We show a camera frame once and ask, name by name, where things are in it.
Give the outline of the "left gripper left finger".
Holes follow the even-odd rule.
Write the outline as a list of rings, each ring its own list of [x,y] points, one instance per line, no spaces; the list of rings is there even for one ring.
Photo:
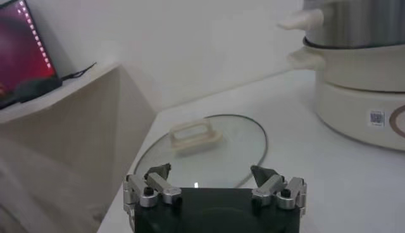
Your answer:
[[[182,203],[182,190],[171,185],[167,178],[171,171],[169,163],[151,167],[143,177],[128,174],[123,179],[123,209],[131,222],[135,221],[135,206],[153,208],[158,199],[164,204],[178,207]]]

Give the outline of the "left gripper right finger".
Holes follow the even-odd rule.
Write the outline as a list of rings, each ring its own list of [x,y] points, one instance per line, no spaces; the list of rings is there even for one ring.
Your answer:
[[[306,214],[307,183],[303,178],[293,177],[289,181],[273,169],[251,166],[257,188],[251,191],[254,211],[275,204],[281,210],[298,208],[300,215]]]

